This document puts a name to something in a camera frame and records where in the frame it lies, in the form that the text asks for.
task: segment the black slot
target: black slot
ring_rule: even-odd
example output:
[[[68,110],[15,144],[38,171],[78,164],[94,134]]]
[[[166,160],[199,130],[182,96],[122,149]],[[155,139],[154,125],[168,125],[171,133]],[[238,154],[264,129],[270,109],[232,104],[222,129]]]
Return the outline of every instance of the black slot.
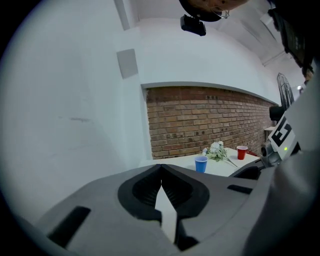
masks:
[[[65,248],[84,220],[90,209],[82,206],[74,208],[58,226],[48,234],[48,238],[57,245]]]
[[[242,179],[249,179],[249,180],[257,180],[260,176],[261,171],[257,166],[250,166],[238,174],[235,174],[233,177],[235,178],[242,178]]]
[[[245,187],[245,186],[238,186],[238,185],[230,185],[227,187],[228,190],[233,190],[233,191],[237,191],[240,193],[244,193],[249,195],[252,192],[252,188],[249,187]]]

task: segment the white ceiling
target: white ceiling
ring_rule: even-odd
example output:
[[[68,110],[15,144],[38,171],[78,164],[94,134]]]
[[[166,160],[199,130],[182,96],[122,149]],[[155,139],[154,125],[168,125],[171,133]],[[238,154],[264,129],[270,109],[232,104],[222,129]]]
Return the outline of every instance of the white ceiling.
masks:
[[[187,14],[179,0],[136,0],[140,19],[172,18],[179,19]],[[226,33],[254,52],[262,63],[281,53],[284,48],[278,43],[260,18],[270,8],[267,0],[250,0],[230,11],[228,19],[205,22],[206,26]]]

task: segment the flower bouquet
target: flower bouquet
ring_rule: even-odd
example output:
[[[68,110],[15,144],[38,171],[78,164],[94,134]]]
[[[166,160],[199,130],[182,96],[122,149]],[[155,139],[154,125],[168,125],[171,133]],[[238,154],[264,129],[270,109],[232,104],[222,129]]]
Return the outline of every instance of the flower bouquet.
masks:
[[[224,143],[221,140],[219,142],[212,143],[210,149],[203,149],[202,155],[208,157],[208,159],[213,159],[216,162],[226,160],[235,167],[238,167],[227,156],[227,150],[224,149]]]

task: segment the black camera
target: black camera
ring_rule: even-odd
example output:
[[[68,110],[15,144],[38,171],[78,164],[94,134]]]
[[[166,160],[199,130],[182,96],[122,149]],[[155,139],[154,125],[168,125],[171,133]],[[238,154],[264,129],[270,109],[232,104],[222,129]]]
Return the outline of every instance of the black camera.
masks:
[[[180,25],[182,30],[195,33],[199,36],[205,36],[207,33],[205,24],[202,21],[188,17],[187,15],[180,18]]]

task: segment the red brick wall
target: red brick wall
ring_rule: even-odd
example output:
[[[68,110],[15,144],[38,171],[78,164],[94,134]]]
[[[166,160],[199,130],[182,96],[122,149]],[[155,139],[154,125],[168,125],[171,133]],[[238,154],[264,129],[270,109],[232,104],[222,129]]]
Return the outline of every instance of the red brick wall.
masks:
[[[147,113],[154,159],[200,153],[215,141],[260,152],[264,128],[272,125],[274,104],[245,93],[207,87],[147,90]]]

